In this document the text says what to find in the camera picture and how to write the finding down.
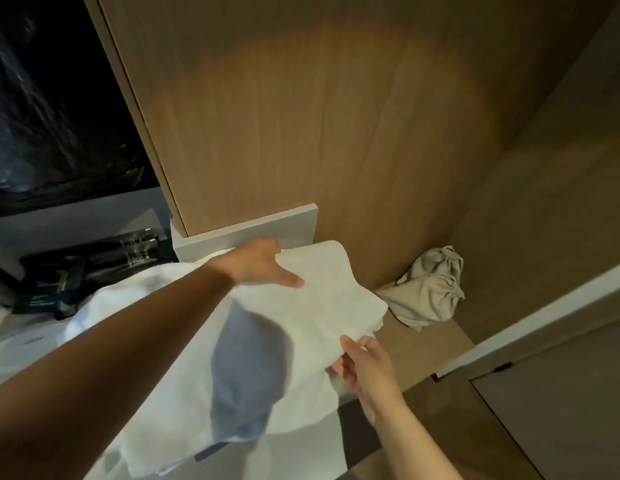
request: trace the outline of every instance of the towel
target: towel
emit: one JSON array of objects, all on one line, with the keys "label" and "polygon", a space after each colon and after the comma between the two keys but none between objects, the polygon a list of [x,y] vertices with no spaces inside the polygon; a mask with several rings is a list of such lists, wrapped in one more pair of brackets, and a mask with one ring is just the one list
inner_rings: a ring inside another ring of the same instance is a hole
[{"label": "towel", "polygon": [[452,246],[427,250],[410,266],[396,286],[377,294],[397,319],[416,330],[450,320],[460,300],[464,260]]},{"label": "towel", "polygon": [[[276,259],[305,286],[239,285],[221,300],[108,448],[131,476],[164,471],[219,442],[303,428],[337,409],[325,369],[343,353],[339,337],[372,334],[387,306],[357,284],[336,241]],[[204,261],[156,266],[97,291],[62,341]]]}]

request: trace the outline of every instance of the forearm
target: forearm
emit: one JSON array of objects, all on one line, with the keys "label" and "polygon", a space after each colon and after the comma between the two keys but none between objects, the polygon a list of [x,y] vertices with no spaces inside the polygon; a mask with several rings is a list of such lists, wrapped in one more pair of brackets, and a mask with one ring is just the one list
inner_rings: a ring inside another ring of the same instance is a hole
[{"label": "forearm", "polygon": [[233,286],[204,265],[0,386],[0,478],[82,478]]},{"label": "forearm", "polygon": [[377,432],[397,480],[462,480],[405,403],[382,414]]}]

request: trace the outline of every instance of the trash bag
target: trash bag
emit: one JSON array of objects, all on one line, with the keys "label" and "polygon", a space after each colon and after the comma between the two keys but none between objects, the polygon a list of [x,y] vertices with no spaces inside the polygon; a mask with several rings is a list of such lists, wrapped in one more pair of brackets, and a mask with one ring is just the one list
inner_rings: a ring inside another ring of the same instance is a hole
[{"label": "trash bag", "polygon": [[0,0],[0,216],[156,185],[82,0]]}]

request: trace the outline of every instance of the white cloth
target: white cloth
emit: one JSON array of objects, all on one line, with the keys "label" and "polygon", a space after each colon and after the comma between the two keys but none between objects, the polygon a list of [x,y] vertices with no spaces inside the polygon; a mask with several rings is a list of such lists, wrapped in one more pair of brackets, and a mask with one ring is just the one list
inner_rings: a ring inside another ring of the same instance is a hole
[{"label": "white cloth", "polygon": [[466,296],[459,286],[464,260],[452,246],[427,250],[396,286],[379,290],[397,319],[412,328],[450,320]]},{"label": "white cloth", "polygon": [[[63,341],[202,261],[156,266],[97,291]],[[111,445],[130,475],[162,471],[218,442],[314,424],[337,409],[325,369],[342,354],[339,337],[378,330],[387,306],[357,284],[336,241],[285,250],[277,262],[305,286],[230,291]]]}]

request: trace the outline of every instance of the hand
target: hand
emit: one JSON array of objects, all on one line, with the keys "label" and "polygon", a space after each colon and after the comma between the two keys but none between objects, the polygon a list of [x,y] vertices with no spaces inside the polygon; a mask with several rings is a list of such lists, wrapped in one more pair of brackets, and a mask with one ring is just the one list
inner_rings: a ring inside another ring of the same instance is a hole
[{"label": "hand", "polygon": [[354,389],[366,418],[378,429],[386,414],[405,404],[390,356],[373,337],[355,342],[342,335],[340,341],[345,353],[332,368]]},{"label": "hand", "polygon": [[304,285],[295,273],[282,268],[274,256],[281,248],[274,239],[253,239],[240,248],[210,259],[206,264],[228,275],[235,284],[275,283],[291,288]]}]

